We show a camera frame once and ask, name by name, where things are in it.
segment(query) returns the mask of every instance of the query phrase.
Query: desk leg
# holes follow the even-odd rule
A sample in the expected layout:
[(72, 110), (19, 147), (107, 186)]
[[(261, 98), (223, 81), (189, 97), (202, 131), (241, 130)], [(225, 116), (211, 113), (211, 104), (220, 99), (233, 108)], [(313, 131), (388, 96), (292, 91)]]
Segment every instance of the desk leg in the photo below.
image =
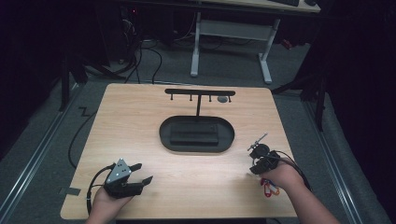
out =
[(264, 53), (259, 54), (260, 65), (262, 66), (262, 75), (264, 76), (264, 82), (266, 84), (272, 83), (270, 71), (268, 70), (267, 57), (268, 57), (268, 53), (270, 52), (271, 46), (274, 42), (274, 38), (275, 38), (277, 27), (279, 26), (279, 23), (280, 23), (280, 19), (276, 19), (274, 21), (274, 25), (271, 29), (271, 33), (268, 38), (265, 51), (264, 51)]
[(195, 24), (195, 45), (192, 53), (191, 76), (198, 77), (199, 65), (199, 37), (201, 34), (201, 12), (197, 12), (197, 22)]

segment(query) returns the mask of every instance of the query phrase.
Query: desk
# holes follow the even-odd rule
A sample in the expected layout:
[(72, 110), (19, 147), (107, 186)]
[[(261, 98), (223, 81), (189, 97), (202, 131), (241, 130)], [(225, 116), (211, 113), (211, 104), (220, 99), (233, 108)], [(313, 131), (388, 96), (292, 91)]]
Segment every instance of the desk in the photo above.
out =
[[(165, 89), (235, 91), (230, 103), (202, 98), (201, 115), (228, 120), (235, 139), (220, 154), (168, 150), (159, 129), (175, 115), (195, 115), (197, 99), (174, 95)], [(110, 84), (84, 147), (62, 218), (87, 218), (86, 192), (93, 176), (105, 166), (124, 158), (128, 165), (142, 163), (129, 182), (154, 175), (120, 212), (118, 219), (296, 217), (290, 199), (281, 190), (266, 198), (260, 180), (249, 171), (252, 159), (247, 148), (264, 133), (262, 143), (292, 157), (288, 139), (272, 93), (264, 88)], [(106, 174), (96, 183), (104, 182)]]
[[(300, 4), (297, 7), (291, 7), (266, 0), (201, 0), (199, 3), (229, 4), (241, 7), (264, 7), (298, 12), (320, 12), (318, 5), (311, 7), (306, 4), (304, 0), (300, 0)], [(272, 79), (266, 60), (274, 42), (279, 23), (280, 19), (275, 19), (274, 24), (267, 26), (227, 21), (201, 20), (201, 13), (198, 13), (195, 26), (195, 45), (192, 54), (191, 76), (198, 76), (200, 35), (217, 35), (265, 41), (265, 48), (262, 50), (262, 53), (259, 54), (259, 62), (262, 67), (264, 82), (271, 84)]]

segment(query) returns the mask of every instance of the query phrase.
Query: power cord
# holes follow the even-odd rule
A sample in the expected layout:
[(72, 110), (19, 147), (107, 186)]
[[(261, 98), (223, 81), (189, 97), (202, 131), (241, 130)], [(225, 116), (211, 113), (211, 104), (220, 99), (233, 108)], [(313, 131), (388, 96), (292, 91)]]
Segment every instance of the power cord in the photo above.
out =
[(160, 64), (158, 65), (157, 69), (155, 70), (154, 74), (151, 77), (151, 84), (155, 84), (155, 76), (157, 75), (158, 71), (160, 70), (161, 66), (163, 65), (163, 56), (161, 56), (161, 54), (157, 50), (152, 49), (152, 48), (154, 48), (154, 47), (142, 48), (142, 43), (140, 44), (140, 47), (139, 47), (139, 53), (140, 53), (139, 61), (137, 62), (137, 65), (134, 68), (134, 70), (129, 74), (129, 76), (127, 78), (125, 78), (124, 83), (127, 83), (129, 81), (129, 78), (131, 77), (131, 75), (134, 73), (134, 71), (136, 71), (137, 83), (140, 84), (140, 77), (139, 77), (137, 68), (138, 68), (139, 64), (141, 63), (141, 61), (142, 61), (142, 56), (143, 56), (143, 52), (142, 51), (143, 50), (149, 50), (149, 51), (152, 51), (152, 52), (156, 53), (160, 57)]
[(194, 13), (194, 17), (192, 18), (192, 22), (191, 22), (189, 31), (185, 35), (183, 35), (182, 37), (180, 37), (178, 39), (175, 39), (174, 43), (178, 44), (177, 41), (183, 40), (183, 39), (186, 39), (186, 38), (190, 38), (190, 37), (194, 36), (194, 35), (190, 35), (190, 33), (192, 31), (192, 28), (194, 27), (196, 17), (197, 17), (197, 13), (195, 12)]
[(68, 151), (67, 151), (67, 157), (68, 157), (68, 159), (69, 159), (70, 164), (71, 164), (75, 169), (77, 169), (77, 166), (73, 163), (72, 157), (71, 157), (72, 146), (73, 146), (74, 142), (76, 141), (76, 138), (77, 138), (79, 132), (81, 132), (81, 130), (82, 130), (82, 128), (85, 126), (85, 124), (86, 124), (96, 113), (97, 113), (97, 110), (96, 110), (95, 112), (93, 112), (93, 113), (92, 113), (92, 114), (91, 114), (91, 115), (79, 126), (78, 130), (76, 131), (75, 135), (73, 136), (72, 141), (70, 142), (69, 149), (68, 149)]

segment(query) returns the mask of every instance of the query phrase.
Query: wooden table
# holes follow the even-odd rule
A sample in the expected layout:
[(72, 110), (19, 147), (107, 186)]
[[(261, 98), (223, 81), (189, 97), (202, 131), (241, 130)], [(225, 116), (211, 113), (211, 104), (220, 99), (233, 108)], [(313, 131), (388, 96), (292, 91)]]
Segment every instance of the wooden table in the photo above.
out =
[[(202, 98), (201, 115), (221, 117), (234, 128), (231, 147), (219, 154), (174, 152), (161, 143), (159, 128), (175, 115), (195, 115), (197, 99), (164, 93), (167, 88), (235, 91), (231, 103)], [(154, 175), (152, 182), (120, 212), (118, 219), (296, 217), (290, 199), (263, 195), (260, 179), (249, 168), (247, 148), (264, 133), (262, 143), (292, 157), (271, 92), (265, 88), (110, 84), (96, 115), (70, 185), (61, 216), (87, 218), (86, 192), (93, 176), (124, 158), (142, 163), (129, 182)], [(96, 181), (102, 184), (107, 173)]]

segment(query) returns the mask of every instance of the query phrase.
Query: human hand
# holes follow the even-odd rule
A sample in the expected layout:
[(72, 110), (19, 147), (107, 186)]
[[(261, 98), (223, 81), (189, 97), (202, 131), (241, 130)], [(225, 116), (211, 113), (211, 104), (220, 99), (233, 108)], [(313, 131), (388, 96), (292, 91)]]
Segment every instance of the human hand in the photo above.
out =
[(275, 185), (284, 190), (304, 185), (303, 178), (300, 174), (292, 166), (283, 161), (280, 161), (274, 170), (260, 174), (260, 177), (270, 179)]
[(92, 210), (87, 219), (87, 224), (108, 223), (113, 220), (121, 208), (132, 200), (133, 197), (115, 199), (107, 194), (103, 187), (96, 191)]

